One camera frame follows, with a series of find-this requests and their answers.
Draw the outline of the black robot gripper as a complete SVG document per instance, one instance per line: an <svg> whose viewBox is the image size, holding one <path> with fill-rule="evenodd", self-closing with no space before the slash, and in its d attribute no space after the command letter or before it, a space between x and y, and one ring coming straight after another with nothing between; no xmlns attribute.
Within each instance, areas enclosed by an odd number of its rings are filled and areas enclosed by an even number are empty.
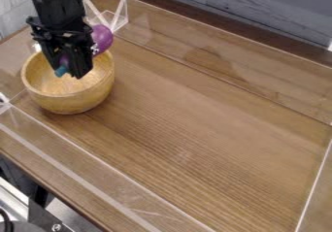
<svg viewBox="0 0 332 232"><path fill-rule="evenodd" d="M57 70L60 57L65 54L70 75L81 79L93 68L92 27L84 20L84 0L30 1L36 15L25 21L48 63Z"/></svg>

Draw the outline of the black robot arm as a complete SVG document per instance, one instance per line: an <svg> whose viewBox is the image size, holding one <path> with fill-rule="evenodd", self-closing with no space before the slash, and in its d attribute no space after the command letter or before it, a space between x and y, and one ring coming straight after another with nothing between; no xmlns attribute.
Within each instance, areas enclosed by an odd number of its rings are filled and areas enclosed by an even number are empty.
<svg viewBox="0 0 332 232"><path fill-rule="evenodd" d="M94 45L93 29L84 21L82 0L30 1L36 16L25 22L54 74L58 78L69 74L81 79L93 68Z"/></svg>

